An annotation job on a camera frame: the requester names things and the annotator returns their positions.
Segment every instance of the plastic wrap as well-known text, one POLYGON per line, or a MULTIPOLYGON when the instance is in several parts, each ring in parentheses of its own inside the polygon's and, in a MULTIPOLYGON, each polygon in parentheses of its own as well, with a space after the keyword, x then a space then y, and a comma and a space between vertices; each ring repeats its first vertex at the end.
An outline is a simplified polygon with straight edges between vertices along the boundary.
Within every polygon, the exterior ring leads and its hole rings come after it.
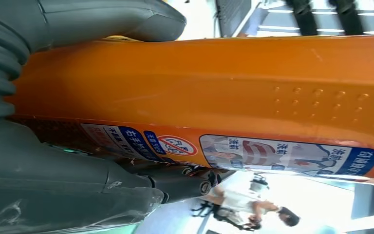
POLYGON ((81 233, 142 221, 161 204, 154 188, 115 194, 0 189, 0 234, 81 233))

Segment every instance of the raised dots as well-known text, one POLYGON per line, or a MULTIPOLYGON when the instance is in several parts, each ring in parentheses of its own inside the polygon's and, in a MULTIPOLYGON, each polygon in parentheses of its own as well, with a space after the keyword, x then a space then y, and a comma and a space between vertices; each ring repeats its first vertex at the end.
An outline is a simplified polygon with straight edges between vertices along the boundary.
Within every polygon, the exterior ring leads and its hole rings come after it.
POLYGON ((361 94, 357 97, 358 101, 363 101, 369 97, 369 94, 361 94))
POLYGON ((316 89, 315 91, 313 91, 313 94, 316 96, 320 96, 322 93, 323 93, 323 89, 316 89))
POLYGON ((293 93, 299 94, 301 90, 302 90, 301 88, 294 88, 293 93))
POLYGON ((338 91, 338 92, 336 93, 336 98, 341 98, 341 97, 345 96, 345 94, 346 94, 345 91, 338 91))

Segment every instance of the black hose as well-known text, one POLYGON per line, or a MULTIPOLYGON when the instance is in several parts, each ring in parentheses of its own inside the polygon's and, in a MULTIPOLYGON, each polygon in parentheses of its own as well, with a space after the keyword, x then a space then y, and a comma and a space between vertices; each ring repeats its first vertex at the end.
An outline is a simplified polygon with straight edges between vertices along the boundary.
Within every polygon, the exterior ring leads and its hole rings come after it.
POLYGON ((113 193, 106 187, 117 178, 121 187, 149 187, 108 161, 42 145, 30 129, 4 119, 15 109, 3 96, 15 93, 10 81, 34 52, 110 35, 175 40, 185 24, 160 0, 0 0, 0 187, 113 193))

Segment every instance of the printed image of person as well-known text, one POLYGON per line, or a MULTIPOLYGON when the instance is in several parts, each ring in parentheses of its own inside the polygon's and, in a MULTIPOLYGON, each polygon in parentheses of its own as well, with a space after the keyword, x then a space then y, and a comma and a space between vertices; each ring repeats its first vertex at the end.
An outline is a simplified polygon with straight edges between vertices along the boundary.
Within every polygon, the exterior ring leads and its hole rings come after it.
POLYGON ((287 167, 299 172, 333 167, 337 161, 329 159, 329 155, 330 152, 320 145, 297 144, 292 148, 292 158, 287 167))
POLYGON ((226 136, 202 136, 200 142, 207 160, 239 160, 247 166, 271 166, 281 162, 282 155, 276 154, 276 150, 270 145, 244 140, 242 145, 237 144, 234 150, 230 148, 230 140, 237 141, 226 136))
POLYGON ((236 160, 242 160, 243 156, 236 154, 236 153, 230 153, 230 152, 220 152, 221 150, 216 149, 216 144, 222 144, 224 141, 227 141, 226 136, 202 136, 200 138, 200 143, 203 149, 203 152, 205 156, 208 159, 215 159, 217 161, 217 158, 220 159, 236 159, 236 160))

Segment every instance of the blue label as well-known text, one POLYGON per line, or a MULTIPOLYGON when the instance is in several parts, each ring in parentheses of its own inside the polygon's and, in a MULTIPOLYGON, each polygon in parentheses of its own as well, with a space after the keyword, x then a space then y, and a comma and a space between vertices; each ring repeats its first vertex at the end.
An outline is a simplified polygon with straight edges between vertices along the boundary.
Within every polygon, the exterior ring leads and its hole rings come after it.
POLYGON ((155 153, 150 149, 148 144, 143 138, 143 135, 134 128, 130 127, 118 127, 125 140, 130 144, 130 146, 135 149, 140 155, 145 157, 148 160, 160 161, 160 159, 155 153))
POLYGON ((352 148, 345 163, 336 172, 340 175, 362 176, 374 167, 374 150, 366 148, 352 148))
POLYGON ((152 131, 144 131, 144 135, 146 136, 146 139, 156 153, 160 155, 166 155, 166 152, 163 150, 163 148, 161 148, 160 142, 158 141, 155 133, 153 133, 152 131))
POLYGON ((230 160, 230 163, 234 168, 243 168, 243 163, 239 160, 230 160))

